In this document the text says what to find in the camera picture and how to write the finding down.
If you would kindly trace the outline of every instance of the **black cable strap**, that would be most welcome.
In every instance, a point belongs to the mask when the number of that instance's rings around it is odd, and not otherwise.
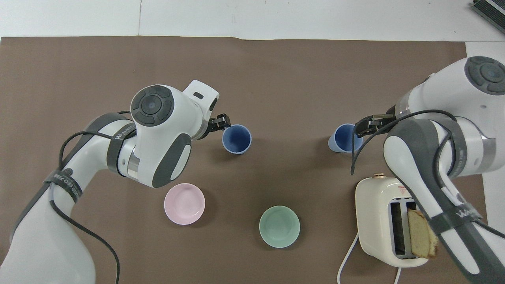
[[[47,178],[44,180],[46,182],[54,182],[59,187],[63,188],[70,197],[77,203],[77,200],[82,195],[82,189],[79,184],[70,176],[71,171],[65,169],[64,171],[54,170]]]
[[[470,203],[463,203],[436,215],[428,221],[435,234],[441,234],[465,223],[474,222],[482,216]]]
[[[136,133],[135,123],[128,123],[119,129],[116,134],[112,135],[107,149],[107,167],[114,173],[124,176],[119,172],[118,159],[119,152],[123,146],[124,140],[133,136]]]

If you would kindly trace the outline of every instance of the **white robotic arm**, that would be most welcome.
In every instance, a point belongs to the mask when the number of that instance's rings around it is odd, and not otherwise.
[[[88,250],[57,210],[70,216],[99,170],[109,168],[151,187],[176,179],[192,140],[230,126],[225,114],[210,117],[218,98],[219,93],[196,80],[184,92],[152,85],[132,100],[134,122],[118,113],[93,120],[86,133],[95,134],[79,140],[21,214],[0,267],[0,284],[95,283]]]
[[[500,131],[505,122],[504,94],[501,63],[487,57],[466,58],[413,88],[386,121],[394,125],[383,148],[388,167],[473,283],[505,283],[505,235],[480,221],[450,179],[505,164],[505,132]],[[446,111],[452,120],[429,112],[407,118],[427,110]],[[391,122],[402,117],[407,119]],[[357,133],[385,127],[380,120],[363,123],[357,125]]]

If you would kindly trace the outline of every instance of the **white floor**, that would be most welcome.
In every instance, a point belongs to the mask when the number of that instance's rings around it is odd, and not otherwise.
[[[463,41],[505,62],[505,34],[471,0],[1,0],[6,36],[233,36]],[[483,175],[489,224],[505,231],[505,168]]]

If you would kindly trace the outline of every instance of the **pink plate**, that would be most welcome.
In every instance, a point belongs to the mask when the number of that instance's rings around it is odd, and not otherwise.
[[[181,183],[168,191],[164,207],[165,213],[172,222],[189,225],[203,214],[205,197],[193,184]]]

